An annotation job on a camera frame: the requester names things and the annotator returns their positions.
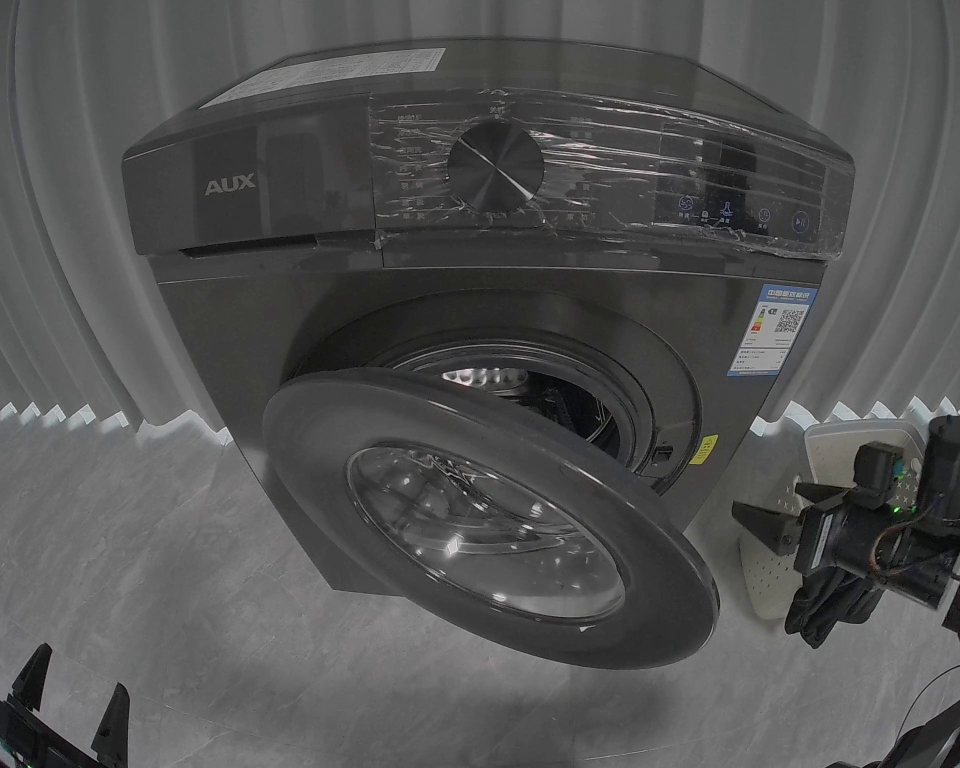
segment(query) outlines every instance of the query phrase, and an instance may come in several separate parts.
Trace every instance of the front-loading washing machine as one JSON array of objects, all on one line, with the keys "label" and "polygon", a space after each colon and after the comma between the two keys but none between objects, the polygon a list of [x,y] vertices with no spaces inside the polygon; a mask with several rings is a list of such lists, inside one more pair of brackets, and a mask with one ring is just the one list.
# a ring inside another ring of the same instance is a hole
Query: front-loading washing machine
[{"label": "front-loading washing machine", "polygon": [[329,584],[604,667],[719,611],[683,536],[839,253],[850,157],[690,60],[278,61],[124,155],[136,249]]}]

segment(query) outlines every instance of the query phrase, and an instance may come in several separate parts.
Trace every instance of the qr code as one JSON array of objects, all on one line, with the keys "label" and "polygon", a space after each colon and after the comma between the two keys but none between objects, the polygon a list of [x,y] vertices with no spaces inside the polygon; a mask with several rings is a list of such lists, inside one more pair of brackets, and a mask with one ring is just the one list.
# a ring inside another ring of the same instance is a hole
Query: qr code
[{"label": "qr code", "polygon": [[796,333],[800,323],[804,321],[806,310],[803,309],[784,309],[780,312],[780,319],[777,321],[777,327],[774,333]]}]

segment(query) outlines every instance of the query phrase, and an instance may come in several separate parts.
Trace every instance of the white label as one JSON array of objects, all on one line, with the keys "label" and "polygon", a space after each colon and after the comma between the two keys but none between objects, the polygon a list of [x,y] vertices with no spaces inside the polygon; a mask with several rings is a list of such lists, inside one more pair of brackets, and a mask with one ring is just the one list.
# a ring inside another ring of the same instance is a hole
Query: white label
[{"label": "white label", "polygon": [[409,51],[377,51],[372,54],[354,54],[336,59],[304,61],[277,69],[267,69],[248,77],[244,82],[210,99],[204,107],[269,93],[284,88],[296,88],[314,83],[332,83],[335,80],[371,78],[376,75],[401,75],[408,72],[433,72],[444,55],[445,48],[415,48]]},{"label": "white label", "polygon": [[764,285],[727,376],[780,372],[816,296],[816,288]]},{"label": "white label", "polygon": [[824,558],[824,550],[827,548],[827,538],[830,535],[830,527],[833,525],[833,515],[824,517],[824,527],[820,529],[820,538],[817,539],[817,548],[813,552],[813,562],[810,564],[810,570],[817,567]]}]

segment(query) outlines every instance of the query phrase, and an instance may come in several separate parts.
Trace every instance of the aux logo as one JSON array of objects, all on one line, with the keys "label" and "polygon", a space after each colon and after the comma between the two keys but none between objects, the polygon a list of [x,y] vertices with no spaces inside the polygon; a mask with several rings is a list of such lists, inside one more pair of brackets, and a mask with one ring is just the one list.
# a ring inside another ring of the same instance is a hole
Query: aux logo
[{"label": "aux logo", "polygon": [[238,189],[247,189],[248,187],[250,189],[256,187],[256,184],[253,183],[253,174],[234,176],[231,180],[220,179],[217,181],[214,179],[206,185],[204,197],[215,192],[236,192]]}]

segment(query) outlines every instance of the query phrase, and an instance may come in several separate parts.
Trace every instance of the energy label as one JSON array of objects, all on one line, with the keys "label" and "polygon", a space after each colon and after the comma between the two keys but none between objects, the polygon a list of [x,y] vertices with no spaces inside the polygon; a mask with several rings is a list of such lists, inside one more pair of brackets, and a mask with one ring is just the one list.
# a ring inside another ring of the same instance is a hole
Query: energy label
[{"label": "energy label", "polygon": [[727,376],[779,373],[816,296],[816,288],[764,285]]}]

